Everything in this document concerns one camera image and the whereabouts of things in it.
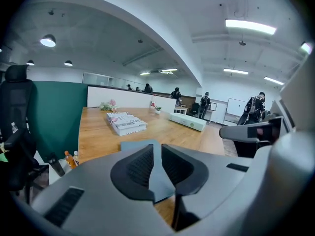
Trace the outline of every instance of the orange bottle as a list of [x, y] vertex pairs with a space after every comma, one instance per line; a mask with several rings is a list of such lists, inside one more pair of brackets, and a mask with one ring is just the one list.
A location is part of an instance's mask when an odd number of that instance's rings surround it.
[[70, 155], [69, 151], [66, 150], [66, 151], [64, 152], [64, 154], [65, 154], [65, 160], [67, 161], [67, 164], [70, 166], [70, 168], [74, 169], [75, 167], [77, 167], [77, 166], [75, 165], [75, 162], [74, 162], [74, 160], [73, 160], [73, 157], [72, 157], [72, 155]]

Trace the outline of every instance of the ceiling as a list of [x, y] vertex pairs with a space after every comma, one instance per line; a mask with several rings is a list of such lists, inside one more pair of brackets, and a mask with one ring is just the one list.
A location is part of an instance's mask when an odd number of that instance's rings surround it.
[[[307, 57], [300, 46], [311, 42], [299, 14], [287, 0], [172, 0], [191, 34], [203, 65], [204, 76], [223, 68], [248, 71], [247, 78], [265, 76], [288, 81]], [[272, 36], [247, 29], [229, 29], [225, 19], [246, 20], [276, 27]], [[157, 43], [126, 22], [99, 10], [63, 2], [25, 5], [12, 19], [6, 45], [18, 43], [28, 53], [40, 54], [47, 33], [56, 37], [58, 52], [93, 52], [121, 63], [134, 72], [178, 68]], [[149, 76], [166, 76], [151, 74]]]

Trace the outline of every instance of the backpack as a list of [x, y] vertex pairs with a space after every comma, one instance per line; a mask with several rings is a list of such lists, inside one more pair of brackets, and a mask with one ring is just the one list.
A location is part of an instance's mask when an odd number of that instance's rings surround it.
[[207, 96], [202, 97], [202, 99], [201, 99], [201, 106], [202, 106], [202, 107], [204, 107], [204, 106], [207, 105], [207, 103], [208, 103], [208, 101], [207, 101], [208, 98], [209, 98], [209, 97], [207, 97]]
[[244, 114], [252, 115], [256, 111], [256, 97], [251, 97], [245, 106]]

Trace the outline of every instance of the floor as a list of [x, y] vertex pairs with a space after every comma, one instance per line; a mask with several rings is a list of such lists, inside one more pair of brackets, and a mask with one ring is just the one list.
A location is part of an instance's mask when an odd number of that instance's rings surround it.
[[[208, 123], [208, 125], [211, 125], [214, 128], [220, 129], [222, 128], [222, 125], [217, 124], [217, 123], [213, 123], [211, 122], [210, 124]], [[237, 157], [237, 152], [234, 146], [233, 141], [228, 140], [228, 139], [222, 139], [223, 141], [223, 147], [224, 147], [224, 153], [226, 156], [232, 156], [232, 157]], [[39, 184], [40, 186], [46, 188], [49, 185], [49, 180], [48, 180], [48, 169], [42, 174], [40, 175], [38, 178], [35, 179], [35, 182], [37, 184]], [[31, 191], [30, 191], [30, 201], [32, 204], [32, 201], [34, 200], [34, 198], [39, 194], [39, 190], [37, 190], [36, 188], [31, 187]], [[20, 191], [19, 194], [19, 199], [21, 200], [25, 200], [24, 199], [24, 191]]]

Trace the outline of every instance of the white box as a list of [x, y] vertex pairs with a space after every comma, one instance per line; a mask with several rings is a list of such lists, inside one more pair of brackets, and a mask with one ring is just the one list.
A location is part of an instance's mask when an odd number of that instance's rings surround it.
[[140, 132], [147, 129], [147, 123], [127, 113], [108, 113], [107, 119], [118, 135]]
[[198, 119], [192, 116], [183, 115], [180, 113], [171, 113], [169, 115], [169, 119], [179, 124], [185, 125], [189, 128], [196, 129], [198, 131], [202, 131], [207, 123], [207, 121], [205, 120]]

